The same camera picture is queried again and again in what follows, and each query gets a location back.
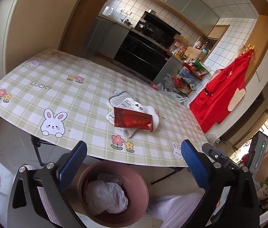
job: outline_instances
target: blue gripper pad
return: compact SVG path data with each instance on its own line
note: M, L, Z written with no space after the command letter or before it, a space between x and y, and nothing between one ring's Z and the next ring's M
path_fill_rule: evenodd
M84 141L79 141L70 154L71 156L58 173L60 190L65 190L70 186L77 171L82 165L87 154L86 143Z
M181 144L181 154L197 182L198 187L207 191L209 188L209 173L199 158L199 152L188 139L184 140Z

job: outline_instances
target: white kettle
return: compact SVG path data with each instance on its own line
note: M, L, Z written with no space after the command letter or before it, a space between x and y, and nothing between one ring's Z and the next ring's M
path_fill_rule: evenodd
M108 16L108 17L111 17L113 15L113 8L112 7L109 7L109 6L106 6L106 8L103 10L102 14Z

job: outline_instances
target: refrigerator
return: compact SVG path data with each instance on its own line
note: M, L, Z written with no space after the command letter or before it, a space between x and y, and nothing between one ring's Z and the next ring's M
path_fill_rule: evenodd
M0 0L0 79L31 56L59 47L78 0Z

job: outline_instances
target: pink flower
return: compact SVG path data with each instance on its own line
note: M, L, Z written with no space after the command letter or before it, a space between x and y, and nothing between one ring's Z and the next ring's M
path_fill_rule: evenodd
M112 135L112 140L113 144L118 146L122 146L122 143L124 143L124 139L120 135Z
M0 97L3 97L6 94L6 89L0 89Z
M82 77L80 77L80 76L75 77L75 79L76 79L77 81L84 81L84 78L82 78Z

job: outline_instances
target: backsplash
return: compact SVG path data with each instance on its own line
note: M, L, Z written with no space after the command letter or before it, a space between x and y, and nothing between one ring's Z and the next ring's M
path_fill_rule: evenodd
M114 14L112 16L113 19L117 21L121 21L121 19L129 19L129 21L133 24L133 27L136 26L139 19L147 9L152 9L156 12L156 16L158 16L159 19L179 31L182 36L187 38L191 45L200 38L200 35L196 34L189 28L189 26L184 24L173 14L149 0L108 0L103 6L101 12L106 6L114 8ZM130 10L132 12L131 15L121 12L121 8Z
M255 26L257 19L247 18L221 18L217 25L230 25L220 42L206 59L204 64L212 71L206 74L203 80L196 86L188 98L190 102L203 90L209 79L217 69L223 69L231 63L231 59L242 44L245 44Z

